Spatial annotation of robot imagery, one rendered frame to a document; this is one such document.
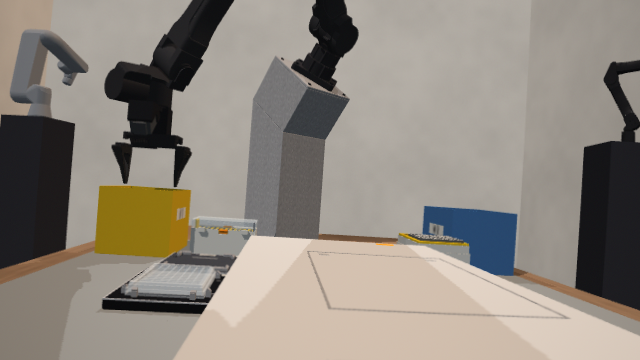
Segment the yellow box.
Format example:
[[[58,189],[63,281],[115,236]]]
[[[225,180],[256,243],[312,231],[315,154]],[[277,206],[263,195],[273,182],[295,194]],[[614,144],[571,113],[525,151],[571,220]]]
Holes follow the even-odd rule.
[[[95,253],[167,257],[187,246],[191,190],[99,186]]]

